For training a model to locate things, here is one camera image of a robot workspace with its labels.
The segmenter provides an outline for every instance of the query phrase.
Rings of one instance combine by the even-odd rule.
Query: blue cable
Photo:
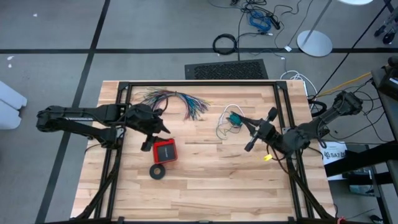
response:
[[[271,19],[264,16],[261,11],[252,11],[252,13],[248,13],[248,21],[251,26],[254,26],[262,32],[268,32],[271,29]]]

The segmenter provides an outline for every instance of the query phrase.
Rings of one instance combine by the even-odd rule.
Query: white container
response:
[[[19,111],[0,100],[0,129],[14,129],[21,123]]]
[[[0,81],[0,100],[13,107],[15,110],[19,110],[21,107],[26,106],[27,103],[25,97],[2,81]]]

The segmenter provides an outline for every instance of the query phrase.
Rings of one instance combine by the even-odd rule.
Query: wooden tabletop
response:
[[[98,105],[114,103],[117,81],[105,81]],[[287,81],[295,123],[311,121],[307,98],[301,81]],[[266,144],[257,141],[251,152],[244,146],[250,140],[249,132],[242,128],[238,134],[228,133],[227,140],[216,137],[218,118],[224,108],[239,105],[249,118],[266,117],[275,106],[270,86],[165,86],[210,102],[209,110],[198,121],[183,120],[185,105],[171,98],[162,115],[174,138],[178,160],[165,164],[167,173],[162,180],[149,176],[154,164],[151,152],[141,152],[145,136],[128,129],[123,146],[113,219],[162,221],[277,221],[294,215],[288,175],[276,161],[263,161]],[[135,86],[132,104],[140,103],[150,91],[146,86]],[[285,122],[287,113],[283,101]],[[278,119],[273,124],[280,131]],[[88,145],[97,144],[90,141]],[[312,147],[319,149],[318,143]],[[71,217],[75,217],[89,204],[98,190],[105,150],[91,148],[85,156]],[[321,155],[304,150],[303,162],[308,186],[317,200],[334,215],[335,209]],[[303,195],[299,191],[303,215],[306,216]],[[103,204],[107,205],[108,193]]]

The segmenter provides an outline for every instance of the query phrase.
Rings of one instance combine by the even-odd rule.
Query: red box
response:
[[[154,143],[155,164],[162,164],[177,160],[177,150],[174,139]]]

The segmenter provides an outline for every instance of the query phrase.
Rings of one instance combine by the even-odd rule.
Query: yellow tag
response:
[[[272,159],[272,155],[271,154],[268,154],[268,155],[264,156],[264,161],[268,161],[270,159]]]

